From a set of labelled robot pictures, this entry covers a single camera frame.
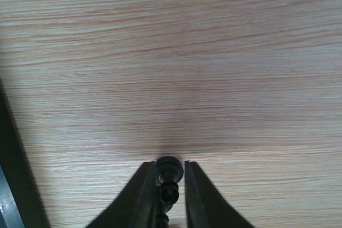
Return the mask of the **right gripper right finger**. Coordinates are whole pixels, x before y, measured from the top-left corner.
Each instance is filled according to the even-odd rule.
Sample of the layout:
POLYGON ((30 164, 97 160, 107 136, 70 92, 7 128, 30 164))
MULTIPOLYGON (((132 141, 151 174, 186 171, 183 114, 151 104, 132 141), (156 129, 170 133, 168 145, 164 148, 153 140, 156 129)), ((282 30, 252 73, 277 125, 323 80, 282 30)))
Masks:
POLYGON ((185 161, 187 227, 253 227, 220 194, 197 162, 185 161))

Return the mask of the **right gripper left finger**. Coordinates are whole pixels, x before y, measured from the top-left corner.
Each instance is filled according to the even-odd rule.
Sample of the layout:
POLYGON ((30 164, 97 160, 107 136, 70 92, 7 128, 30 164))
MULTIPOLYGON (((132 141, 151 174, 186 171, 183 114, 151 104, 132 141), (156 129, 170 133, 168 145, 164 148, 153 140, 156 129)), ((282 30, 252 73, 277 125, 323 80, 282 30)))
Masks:
POLYGON ((154 227, 155 162, 143 162, 115 200, 88 227, 154 227))

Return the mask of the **black piece tall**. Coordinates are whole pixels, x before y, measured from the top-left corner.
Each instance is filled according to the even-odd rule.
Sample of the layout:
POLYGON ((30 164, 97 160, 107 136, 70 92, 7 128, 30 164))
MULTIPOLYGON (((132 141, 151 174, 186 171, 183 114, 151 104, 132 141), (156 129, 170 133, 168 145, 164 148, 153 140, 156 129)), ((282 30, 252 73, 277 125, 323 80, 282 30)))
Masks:
POLYGON ((156 161, 155 180, 157 198, 154 227, 169 227, 167 213, 179 199, 178 183, 181 181, 183 175, 183 166, 176 157, 164 156, 156 161))

